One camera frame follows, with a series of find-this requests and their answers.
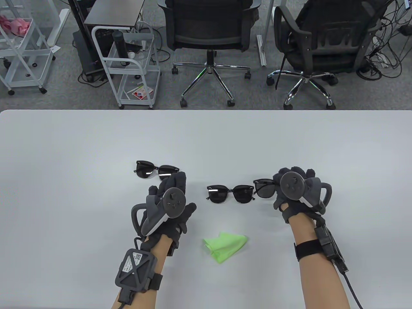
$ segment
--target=chrome chair base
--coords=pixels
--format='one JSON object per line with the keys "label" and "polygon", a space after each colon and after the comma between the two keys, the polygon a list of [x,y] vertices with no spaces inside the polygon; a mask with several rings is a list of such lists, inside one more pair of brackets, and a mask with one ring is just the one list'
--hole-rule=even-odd
{"label": "chrome chair base", "polygon": [[202,79],[203,76],[208,74],[213,74],[216,79],[218,80],[219,84],[222,86],[224,91],[226,92],[227,96],[229,97],[229,100],[227,100],[227,106],[232,107],[235,105],[234,97],[228,87],[225,85],[225,83],[222,81],[220,78],[219,73],[216,71],[216,69],[226,69],[226,70],[245,70],[245,79],[250,79],[251,74],[250,74],[250,67],[248,66],[230,66],[230,65],[220,65],[216,64],[213,62],[213,64],[208,64],[208,62],[205,63],[192,63],[192,62],[173,62],[173,69],[172,69],[172,74],[178,74],[178,66],[187,66],[187,67],[194,67],[194,68],[203,68],[203,70],[200,72],[200,74],[194,79],[194,81],[190,84],[188,88],[182,93],[181,95],[181,100],[180,100],[180,106],[181,107],[187,107],[187,102],[185,99],[185,96],[193,89],[193,87]]}
{"label": "chrome chair base", "polygon": [[285,76],[292,76],[292,77],[296,77],[299,79],[299,81],[297,82],[297,84],[289,91],[285,102],[283,103],[283,109],[285,110],[291,110],[293,109],[293,106],[291,105],[291,101],[294,99],[294,97],[296,96],[296,94],[298,93],[298,91],[300,90],[301,86],[303,84],[307,84],[310,83],[312,86],[314,86],[316,89],[318,89],[323,96],[326,98],[326,109],[328,110],[335,110],[336,106],[333,103],[330,94],[326,91],[326,89],[319,84],[317,81],[315,81],[315,78],[319,78],[319,77],[323,77],[323,76],[331,76],[331,77],[335,77],[334,74],[332,73],[321,73],[321,74],[316,74],[316,75],[311,75],[310,77],[305,77],[303,75],[303,72],[301,73],[295,73],[295,72],[291,72],[291,71],[286,71],[286,70],[276,70],[270,74],[267,75],[267,79],[266,79],[266,84],[268,86],[274,85],[275,83],[275,79],[274,77],[277,75],[281,74],[281,75],[285,75]]}

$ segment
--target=office chair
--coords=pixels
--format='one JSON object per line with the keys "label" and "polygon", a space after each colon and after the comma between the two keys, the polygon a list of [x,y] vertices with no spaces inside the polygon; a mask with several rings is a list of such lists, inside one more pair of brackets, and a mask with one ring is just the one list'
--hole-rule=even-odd
{"label": "office chair", "polygon": [[180,106],[187,107],[185,96],[206,73],[213,74],[229,97],[227,106],[235,105],[234,97],[220,78],[216,69],[245,70],[250,79],[250,67],[219,65],[215,63],[218,50],[249,48],[250,29],[259,18],[261,0],[158,0],[166,18],[167,46],[205,49],[205,63],[173,62],[172,74],[178,74],[178,66],[203,68],[200,74],[182,93]]}
{"label": "office chair", "polygon": [[[275,8],[274,34],[277,49],[284,53],[280,70],[268,74],[266,84],[277,83],[280,75],[299,81],[288,93],[283,109],[291,110],[291,101],[303,84],[310,83],[326,98],[326,109],[336,109],[330,94],[315,79],[329,85],[338,83],[335,73],[355,72],[362,64],[375,33],[380,29],[380,17],[392,0],[379,7],[367,0],[308,0],[296,20],[286,5]],[[283,70],[288,60],[295,72]]]}

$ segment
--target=black cylinder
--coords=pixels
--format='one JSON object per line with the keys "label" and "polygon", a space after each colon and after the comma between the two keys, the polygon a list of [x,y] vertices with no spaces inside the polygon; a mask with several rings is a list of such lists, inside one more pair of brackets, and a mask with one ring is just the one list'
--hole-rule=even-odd
{"label": "black cylinder", "polygon": [[[126,49],[126,42],[124,41],[123,32],[119,30],[115,30],[112,33],[113,40],[115,41],[117,54],[119,58],[128,58],[127,49]],[[122,66],[128,66],[130,62],[121,61],[120,64]]]}

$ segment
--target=chair base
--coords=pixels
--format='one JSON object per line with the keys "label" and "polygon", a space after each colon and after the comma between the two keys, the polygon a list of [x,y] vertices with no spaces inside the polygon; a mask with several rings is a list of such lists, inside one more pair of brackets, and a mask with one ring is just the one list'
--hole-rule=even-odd
{"label": "chair base", "polygon": [[208,50],[207,51],[207,61],[205,63],[193,63],[193,62],[173,62],[173,68],[172,68],[172,74],[178,74],[178,66],[187,66],[187,67],[194,67],[194,68],[203,68],[203,70],[200,72],[200,74],[194,79],[194,81],[190,84],[188,88],[182,93],[181,99],[180,99],[180,106],[181,107],[187,107],[187,101],[185,99],[185,96],[193,89],[193,87],[202,79],[203,76],[205,76],[206,73],[208,74],[213,74],[216,79],[218,80],[219,84],[222,86],[224,91],[226,92],[227,96],[229,97],[229,100],[227,100],[227,106],[232,107],[235,105],[234,97],[230,90],[227,88],[225,83],[222,81],[220,78],[218,72],[216,69],[225,69],[225,70],[244,70],[246,71],[245,73],[245,79],[250,79],[251,74],[250,74],[250,67],[248,66],[231,66],[231,65],[220,65],[215,63],[215,55],[216,52],[214,50]]}
{"label": "chair base", "polygon": [[291,71],[286,71],[286,70],[276,70],[270,74],[267,75],[267,79],[266,79],[266,84],[268,86],[274,85],[275,80],[274,80],[274,76],[277,76],[278,74],[280,75],[286,75],[286,76],[292,76],[292,77],[296,77],[299,79],[299,81],[297,82],[297,84],[291,89],[291,91],[289,91],[285,102],[283,103],[283,109],[284,110],[292,110],[293,106],[291,105],[291,101],[294,99],[294,97],[296,96],[296,94],[298,93],[298,91],[300,90],[300,87],[303,84],[307,84],[310,83],[312,86],[314,86],[316,89],[318,89],[323,96],[326,98],[326,109],[327,110],[335,110],[336,106],[333,103],[330,94],[326,91],[326,89],[319,84],[317,81],[315,81],[315,78],[320,78],[323,77],[325,79],[325,77],[327,77],[328,79],[330,79],[331,84],[336,84],[337,83],[337,78],[335,77],[334,74],[332,73],[321,73],[321,74],[316,74],[316,75],[311,75],[309,77],[305,77],[303,75],[303,72],[301,73],[295,73],[295,72],[291,72]]}

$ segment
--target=sunglasses frame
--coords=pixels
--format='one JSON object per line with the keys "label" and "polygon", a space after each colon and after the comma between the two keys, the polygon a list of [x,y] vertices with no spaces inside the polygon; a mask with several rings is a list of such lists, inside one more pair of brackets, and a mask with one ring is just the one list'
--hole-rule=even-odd
{"label": "sunglasses frame", "polygon": [[[268,182],[268,183],[271,183],[272,185],[275,185],[276,183],[275,183],[275,181],[273,180],[273,179],[270,179],[270,178],[259,178],[259,179],[255,179],[254,181],[253,181],[253,184],[255,185],[255,192],[253,193],[253,195],[255,195],[255,194],[257,194],[257,196],[259,196],[259,194],[258,194],[258,189],[257,189],[257,187],[256,187],[256,184],[258,184],[258,183],[262,183],[262,181],[265,181],[265,182]],[[273,190],[273,194],[271,195],[271,196],[269,196],[269,197],[261,197],[261,196],[259,196],[261,199],[270,199],[271,197],[273,197],[274,195],[275,195],[275,192],[276,192],[276,190]]]}
{"label": "sunglasses frame", "polygon": [[[139,164],[142,164],[142,162],[149,162],[149,163],[151,163],[151,164],[153,165],[153,171],[152,171],[152,172],[150,173],[150,175],[147,176],[146,178],[139,177],[139,175],[137,175],[137,166],[138,166]],[[175,173],[177,173],[178,171],[180,171],[180,169],[179,169],[178,167],[173,166],[173,165],[163,164],[163,165],[157,167],[157,166],[155,166],[155,165],[154,165],[152,162],[150,162],[150,161],[141,160],[141,161],[136,161],[136,170],[133,171],[133,172],[136,173],[137,177],[139,177],[139,178],[141,178],[141,179],[148,179],[150,176],[153,175],[153,173],[154,173],[155,171],[158,171],[158,172],[159,172],[159,169],[161,169],[162,166],[171,166],[171,167],[173,167],[173,168],[175,169]]]}
{"label": "sunglasses frame", "polygon": [[[238,186],[247,186],[247,187],[249,187],[249,188],[245,188],[245,189],[252,189],[251,199],[250,199],[250,201],[249,201],[248,203],[250,203],[252,200],[255,200],[255,198],[253,197],[253,189],[254,189],[255,187],[253,187],[253,186],[251,186],[251,185],[237,185],[237,186],[235,186],[233,189],[229,189],[229,188],[226,187],[225,185],[210,185],[210,186],[207,186],[206,189],[209,191],[210,189],[213,189],[212,187],[214,187],[214,186],[223,186],[223,187],[225,187],[225,188],[227,189],[227,194],[226,194],[225,199],[224,199],[223,201],[219,202],[219,203],[215,203],[215,202],[211,201],[213,204],[222,204],[222,203],[224,203],[224,202],[227,200],[227,197],[229,196],[229,193],[233,193],[233,190],[236,189],[236,187],[238,187]],[[236,202],[238,202],[239,204],[247,204],[247,203],[241,203],[241,202],[239,202],[239,201],[236,199],[236,197],[235,197],[234,199],[235,199]]]}

